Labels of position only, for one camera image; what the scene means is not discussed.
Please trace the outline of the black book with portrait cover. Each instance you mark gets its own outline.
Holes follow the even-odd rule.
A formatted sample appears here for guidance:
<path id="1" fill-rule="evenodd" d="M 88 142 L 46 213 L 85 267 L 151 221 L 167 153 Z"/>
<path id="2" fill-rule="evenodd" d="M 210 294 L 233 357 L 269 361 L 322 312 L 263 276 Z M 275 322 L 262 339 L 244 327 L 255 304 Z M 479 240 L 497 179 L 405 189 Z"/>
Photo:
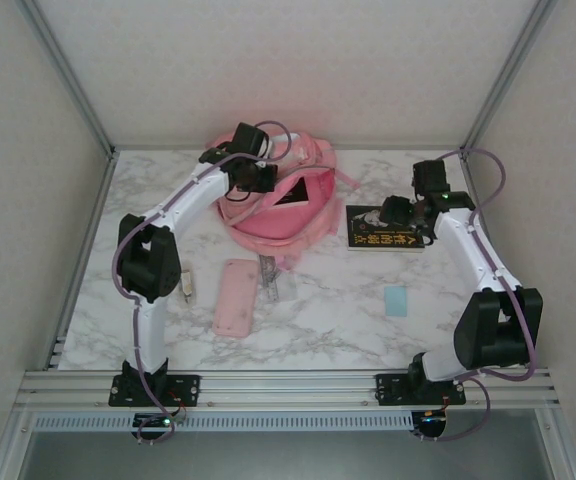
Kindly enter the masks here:
<path id="1" fill-rule="evenodd" d="M 379 215 L 377 206 L 346 206 L 349 250 L 416 252 L 425 249 L 418 233 L 407 226 L 382 222 Z"/>

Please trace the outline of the aluminium frame post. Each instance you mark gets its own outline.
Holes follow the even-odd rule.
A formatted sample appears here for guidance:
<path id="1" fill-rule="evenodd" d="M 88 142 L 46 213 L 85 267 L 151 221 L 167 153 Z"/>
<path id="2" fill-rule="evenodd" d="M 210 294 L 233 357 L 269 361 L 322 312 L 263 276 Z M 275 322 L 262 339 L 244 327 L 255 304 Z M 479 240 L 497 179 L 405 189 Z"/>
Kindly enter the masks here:
<path id="1" fill-rule="evenodd" d="M 92 134 L 96 144 L 108 160 L 114 158 L 116 148 L 106 133 L 88 96 L 82 88 L 65 52 L 59 44 L 48 19 L 38 0 L 14 0 L 18 10 L 36 36 L 56 71 L 66 93 L 72 100 L 79 115 Z"/>
<path id="2" fill-rule="evenodd" d="M 461 144 L 462 148 L 476 147 L 508 93 L 519 70 L 536 42 L 539 33 L 559 0 L 535 0 L 503 65 L 496 76 L 475 120 Z"/>

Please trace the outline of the black book with orange title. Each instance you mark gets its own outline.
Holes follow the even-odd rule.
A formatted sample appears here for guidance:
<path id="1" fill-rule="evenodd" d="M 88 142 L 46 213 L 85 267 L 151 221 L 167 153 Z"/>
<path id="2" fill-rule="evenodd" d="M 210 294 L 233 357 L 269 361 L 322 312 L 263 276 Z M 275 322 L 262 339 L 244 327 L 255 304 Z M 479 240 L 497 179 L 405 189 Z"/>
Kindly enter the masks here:
<path id="1" fill-rule="evenodd" d="M 301 207 L 306 206 L 308 204 L 309 204 L 309 194 L 307 183 L 304 178 L 301 178 L 282 198 L 280 198 L 272 206 L 272 209 Z"/>

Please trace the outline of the pink school backpack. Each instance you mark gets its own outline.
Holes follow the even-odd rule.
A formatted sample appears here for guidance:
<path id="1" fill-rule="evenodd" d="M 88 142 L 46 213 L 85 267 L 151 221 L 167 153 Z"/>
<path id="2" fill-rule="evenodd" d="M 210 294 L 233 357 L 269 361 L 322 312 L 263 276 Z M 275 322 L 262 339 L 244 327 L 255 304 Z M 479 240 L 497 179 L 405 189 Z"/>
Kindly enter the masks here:
<path id="1" fill-rule="evenodd" d="M 218 217 L 231 238 L 241 247 L 278 260 L 291 269 L 301 254 L 327 235 L 336 235 L 343 202 L 338 195 L 339 181 L 355 190 L 359 183 L 337 167 L 332 145 L 305 132 L 272 138 L 279 154 L 278 178 L 273 192 L 234 193 L 215 202 Z M 272 209 L 301 178 L 307 183 L 309 204 Z"/>

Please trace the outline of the clear straight ruler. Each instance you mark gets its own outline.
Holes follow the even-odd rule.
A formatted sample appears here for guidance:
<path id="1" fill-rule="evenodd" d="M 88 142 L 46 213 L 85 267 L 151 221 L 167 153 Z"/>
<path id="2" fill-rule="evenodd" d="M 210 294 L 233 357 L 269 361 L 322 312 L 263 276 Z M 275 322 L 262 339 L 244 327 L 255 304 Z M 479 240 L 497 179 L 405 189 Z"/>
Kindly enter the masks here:
<path id="1" fill-rule="evenodd" d="M 279 274 L 279 270 L 276 266 L 275 258 L 260 255 L 259 263 L 262 286 L 266 292 L 267 299 L 269 302 L 277 302 L 279 300 L 279 294 L 276 278 Z"/>

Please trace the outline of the clear plastic ruler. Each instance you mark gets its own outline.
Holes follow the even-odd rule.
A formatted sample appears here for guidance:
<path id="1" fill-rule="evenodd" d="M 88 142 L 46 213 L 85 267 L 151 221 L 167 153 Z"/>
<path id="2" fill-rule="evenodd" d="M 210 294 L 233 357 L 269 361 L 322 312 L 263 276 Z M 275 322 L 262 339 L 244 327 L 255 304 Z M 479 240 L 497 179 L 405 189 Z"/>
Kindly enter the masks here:
<path id="1" fill-rule="evenodd" d="M 293 301 L 297 287 L 291 271 L 283 270 L 274 257 L 259 256 L 261 285 L 269 303 Z"/>

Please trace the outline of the aluminium frame crossbar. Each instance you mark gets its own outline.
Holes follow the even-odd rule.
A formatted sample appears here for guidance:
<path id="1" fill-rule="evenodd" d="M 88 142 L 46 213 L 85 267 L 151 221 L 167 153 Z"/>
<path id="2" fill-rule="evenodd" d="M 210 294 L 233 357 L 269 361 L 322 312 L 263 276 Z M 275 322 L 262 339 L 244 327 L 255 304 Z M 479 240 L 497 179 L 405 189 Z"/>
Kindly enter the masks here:
<path id="1" fill-rule="evenodd" d="M 352 144 L 331 142 L 335 150 L 395 150 L 395 151 L 449 151 L 458 145 L 453 144 Z M 173 150 L 201 150 L 206 147 L 200 144 L 117 144 L 117 151 L 173 151 Z"/>

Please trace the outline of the aluminium lower frame leg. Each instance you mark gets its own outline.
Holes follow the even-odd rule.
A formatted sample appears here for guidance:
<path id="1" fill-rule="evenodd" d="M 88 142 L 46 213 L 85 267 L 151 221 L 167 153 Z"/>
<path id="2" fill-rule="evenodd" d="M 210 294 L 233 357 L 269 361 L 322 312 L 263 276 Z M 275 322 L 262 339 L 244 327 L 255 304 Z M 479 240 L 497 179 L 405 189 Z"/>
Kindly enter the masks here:
<path id="1" fill-rule="evenodd" d="M 0 480 L 19 480 L 35 422 L 32 411 L 11 412 L 0 439 Z"/>
<path id="2" fill-rule="evenodd" d="M 576 480 L 576 446 L 561 409 L 536 409 L 535 416 L 554 480 Z"/>

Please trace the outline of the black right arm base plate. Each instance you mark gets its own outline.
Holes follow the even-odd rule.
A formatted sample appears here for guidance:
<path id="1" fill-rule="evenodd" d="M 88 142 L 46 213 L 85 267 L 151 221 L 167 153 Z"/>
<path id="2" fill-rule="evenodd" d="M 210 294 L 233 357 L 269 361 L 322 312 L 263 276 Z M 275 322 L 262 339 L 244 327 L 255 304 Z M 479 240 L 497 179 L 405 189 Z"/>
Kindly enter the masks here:
<path id="1" fill-rule="evenodd" d="M 377 374 L 375 398 L 380 406 L 464 405 L 462 385 L 452 381 L 414 382 L 407 374 Z"/>

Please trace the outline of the pink pencil case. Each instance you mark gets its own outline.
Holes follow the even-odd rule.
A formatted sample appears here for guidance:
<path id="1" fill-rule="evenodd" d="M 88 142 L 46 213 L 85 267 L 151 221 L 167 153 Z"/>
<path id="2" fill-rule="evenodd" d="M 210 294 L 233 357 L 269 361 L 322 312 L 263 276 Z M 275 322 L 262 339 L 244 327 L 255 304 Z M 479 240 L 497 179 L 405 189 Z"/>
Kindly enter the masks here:
<path id="1" fill-rule="evenodd" d="M 216 335 L 245 338 L 252 329 L 259 263 L 229 259 L 222 270 L 212 329 Z"/>

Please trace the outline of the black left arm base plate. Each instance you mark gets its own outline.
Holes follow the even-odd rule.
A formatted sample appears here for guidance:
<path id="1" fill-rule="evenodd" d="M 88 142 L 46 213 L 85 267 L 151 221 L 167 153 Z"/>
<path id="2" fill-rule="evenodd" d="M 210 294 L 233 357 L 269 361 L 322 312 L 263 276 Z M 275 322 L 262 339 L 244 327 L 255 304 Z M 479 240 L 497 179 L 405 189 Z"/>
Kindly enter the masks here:
<path id="1" fill-rule="evenodd" d="M 164 407 L 195 407 L 200 391 L 198 375 L 145 376 L 147 384 Z M 111 407 L 154 407 L 139 376 L 117 375 L 113 378 L 108 404 Z"/>

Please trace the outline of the aluminium mounting rail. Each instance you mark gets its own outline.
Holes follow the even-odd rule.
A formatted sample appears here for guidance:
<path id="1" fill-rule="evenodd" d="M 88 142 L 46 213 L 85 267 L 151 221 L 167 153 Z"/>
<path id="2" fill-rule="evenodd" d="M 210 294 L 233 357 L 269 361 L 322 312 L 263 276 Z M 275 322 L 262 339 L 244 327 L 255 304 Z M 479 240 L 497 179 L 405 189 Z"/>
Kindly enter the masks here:
<path id="1" fill-rule="evenodd" d="M 342 411 L 376 409 L 374 370 L 199 371 L 197 411 Z M 13 408 L 27 411 L 108 411 L 114 371 L 28 372 Z M 494 409 L 560 406 L 548 370 L 530 380 L 481 379 Z"/>

